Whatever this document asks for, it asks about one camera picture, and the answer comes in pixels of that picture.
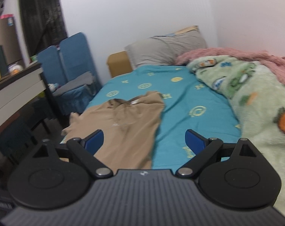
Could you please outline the tan t-shirt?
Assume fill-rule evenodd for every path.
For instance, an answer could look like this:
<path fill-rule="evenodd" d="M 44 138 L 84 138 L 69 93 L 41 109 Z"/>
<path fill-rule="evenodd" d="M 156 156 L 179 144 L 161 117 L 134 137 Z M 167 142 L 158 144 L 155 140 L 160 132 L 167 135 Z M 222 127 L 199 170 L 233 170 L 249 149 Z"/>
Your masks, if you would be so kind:
<path fill-rule="evenodd" d="M 128 101 L 110 99 L 71 113 L 69 126 L 62 131 L 68 141 L 84 139 L 96 130 L 104 133 L 104 143 L 94 155 L 114 173 L 118 169 L 150 169 L 156 131 L 165 108 L 162 95 L 148 91 Z"/>

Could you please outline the teal patterned bed sheet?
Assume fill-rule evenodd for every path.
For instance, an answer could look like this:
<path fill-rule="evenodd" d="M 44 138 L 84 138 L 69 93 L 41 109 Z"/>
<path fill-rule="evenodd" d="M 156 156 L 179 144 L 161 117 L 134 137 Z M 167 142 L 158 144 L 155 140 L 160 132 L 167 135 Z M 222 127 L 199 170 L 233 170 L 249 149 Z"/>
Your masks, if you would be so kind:
<path fill-rule="evenodd" d="M 109 80 L 86 109 L 110 99 L 130 100 L 148 91 L 162 95 L 165 108 L 156 131 L 152 169 L 177 170 L 194 156 L 185 132 L 236 142 L 240 125 L 227 99 L 199 82 L 183 66 L 143 66 Z"/>

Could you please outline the near blue covered chair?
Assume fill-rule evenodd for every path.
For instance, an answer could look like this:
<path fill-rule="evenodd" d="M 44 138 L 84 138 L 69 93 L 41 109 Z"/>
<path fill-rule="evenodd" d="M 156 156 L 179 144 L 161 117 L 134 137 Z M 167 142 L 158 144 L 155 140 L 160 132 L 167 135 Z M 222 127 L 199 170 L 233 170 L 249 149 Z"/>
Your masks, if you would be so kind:
<path fill-rule="evenodd" d="M 60 96 L 55 96 L 63 115 L 69 115 L 72 112 L 83 113 L 101 89 L 101 83 L 85 34 L 79 32 L 64 39 L 60 43 L 60 54 L 67 82 L 88 71 L 95 77 L 95 83 L 92 85 L 84 85 Z"/>

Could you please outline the blue covered chair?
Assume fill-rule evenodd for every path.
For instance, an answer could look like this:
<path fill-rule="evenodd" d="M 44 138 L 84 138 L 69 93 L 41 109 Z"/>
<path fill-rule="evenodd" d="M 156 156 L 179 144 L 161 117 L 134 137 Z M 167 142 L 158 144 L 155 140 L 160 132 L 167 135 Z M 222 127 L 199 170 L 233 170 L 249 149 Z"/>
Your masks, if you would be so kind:
<path fill-rule="evenodd" d="M 92 85 L 84 85 L 60 96 L 55 96 L 63 115 L 69 115 L 72 112 L 83 113 L 101 89 L 101 83 L 85 34 L 79 32 L 64 39 L 60 43 L 60 54 L 67 82 L 88 71 L 95 77 L 95 83 Z"/>
<path fill-rule="evenodd" d="M 52 45 L 38 53 L 38 62 L 42 65 L 50 91 L 54 96 L 62 95 L 68 80 L 57 48 Z"/>

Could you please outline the grey folded cloth on chair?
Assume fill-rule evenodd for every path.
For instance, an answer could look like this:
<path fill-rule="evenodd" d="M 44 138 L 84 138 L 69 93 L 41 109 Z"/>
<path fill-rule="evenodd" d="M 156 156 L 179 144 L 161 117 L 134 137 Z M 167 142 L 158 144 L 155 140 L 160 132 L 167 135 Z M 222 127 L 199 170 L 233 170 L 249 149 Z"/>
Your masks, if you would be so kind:
<path fill-rule="evenodd" d="M 60 96 L 68 91 L 74 90 L 78 87 L 84 86 L 84 85 L 92 85 L 95 83 L 95 77 L 92 75 L 91 72 L 85 72 L 82 75 L 78 76 L 74 80 L 69 81 L 59 89 L 57 89 L 55 92 L 53 92 L 53 96 Z"/>

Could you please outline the green cartoon fleece blanket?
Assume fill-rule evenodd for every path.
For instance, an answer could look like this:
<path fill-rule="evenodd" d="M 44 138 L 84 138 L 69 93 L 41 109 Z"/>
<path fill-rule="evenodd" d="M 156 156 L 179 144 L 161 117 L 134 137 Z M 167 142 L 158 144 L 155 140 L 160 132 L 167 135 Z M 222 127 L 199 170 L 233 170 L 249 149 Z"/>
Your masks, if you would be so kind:
<path fill-rule="evenodd" d="M 207 56 L 187 65 L 197 79 L 225 96 L 248 138 L 279 174 L 275 207 L 285 215 L 285 85 L 258 61 Z"/>

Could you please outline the far blue covered chair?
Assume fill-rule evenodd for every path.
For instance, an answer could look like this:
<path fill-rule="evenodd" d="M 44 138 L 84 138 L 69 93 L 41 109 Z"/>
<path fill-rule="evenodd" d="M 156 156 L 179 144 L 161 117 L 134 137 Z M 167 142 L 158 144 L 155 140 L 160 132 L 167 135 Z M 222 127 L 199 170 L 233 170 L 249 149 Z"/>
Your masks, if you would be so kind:
<path fill-rule="evenodd" d="M 50 91 L 54 96 L 62 95 L 68 80 L 57 48 L 52 45 L 38 53 L 38 62 L 42 65 Z"/>

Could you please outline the white black desk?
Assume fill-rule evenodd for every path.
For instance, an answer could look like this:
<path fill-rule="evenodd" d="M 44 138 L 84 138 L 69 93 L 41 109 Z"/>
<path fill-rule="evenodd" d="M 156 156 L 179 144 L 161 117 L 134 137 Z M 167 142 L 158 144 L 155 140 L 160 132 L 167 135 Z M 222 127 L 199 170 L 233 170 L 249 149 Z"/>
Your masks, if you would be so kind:
<path fill-rule="evenodd" d="M 0 80 L 0 126 L 41 92 L 44 92 L 53 115 L 62 124 L 63 115 L 48 87 L 42 66 L 34 63 Z"/>

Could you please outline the mustard yellow headboard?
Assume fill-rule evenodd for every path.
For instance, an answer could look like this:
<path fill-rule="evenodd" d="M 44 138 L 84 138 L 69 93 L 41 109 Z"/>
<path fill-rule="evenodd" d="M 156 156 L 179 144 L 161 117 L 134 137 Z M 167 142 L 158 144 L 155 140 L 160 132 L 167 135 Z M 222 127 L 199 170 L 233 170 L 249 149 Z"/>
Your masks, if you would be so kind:
<path fill-rule="evenodd" d="M 126 51 L 109 55 L 107 65 L 112 78 L 133 71 Z"/>

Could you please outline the grey pillow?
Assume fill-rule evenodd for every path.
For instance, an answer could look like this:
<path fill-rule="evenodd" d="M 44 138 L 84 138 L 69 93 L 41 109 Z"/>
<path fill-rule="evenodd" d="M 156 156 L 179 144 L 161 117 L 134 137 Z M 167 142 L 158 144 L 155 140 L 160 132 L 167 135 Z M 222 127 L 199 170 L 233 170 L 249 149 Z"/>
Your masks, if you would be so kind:
<path fill-rule="evenodd" d="M 200 48 L 207 48 L 197 27 L 163 36 L 138 40 L 124 49 L 132 69 L 145 65 L 174 65 L 178 56 Z"/>

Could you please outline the pink fluffy blanket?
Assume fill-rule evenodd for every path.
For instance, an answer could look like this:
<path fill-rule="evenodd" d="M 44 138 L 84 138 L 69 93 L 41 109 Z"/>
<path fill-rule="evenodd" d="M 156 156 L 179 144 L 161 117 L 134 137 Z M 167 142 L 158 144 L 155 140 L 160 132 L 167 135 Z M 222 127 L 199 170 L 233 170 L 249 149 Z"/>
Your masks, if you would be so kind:
<path fill-rule="evenodd" d="M 243 61 L 259 61 L 274 73 L 277 79 L 285 85 L 285 57 L 279 57 L 268 53 L 265 50 L 257 52 L 245 52 L 228 47 L 211 47 L 190 50 L 178 56 L 174 62 L 175 65 L 187 65 L 190 61 L 205 56 L 228 55 Z"/>

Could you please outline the brown refrigerator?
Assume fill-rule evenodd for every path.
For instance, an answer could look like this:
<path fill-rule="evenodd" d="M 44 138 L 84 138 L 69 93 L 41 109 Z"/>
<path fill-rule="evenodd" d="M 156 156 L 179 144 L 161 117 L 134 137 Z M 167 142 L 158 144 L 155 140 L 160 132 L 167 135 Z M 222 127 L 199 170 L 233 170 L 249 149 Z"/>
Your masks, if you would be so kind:
<path fill-rule="evenodd" d="M 25 67 L 13 17 L 0 19 L 0 45 L 7 65 L 18 63 Z"/>

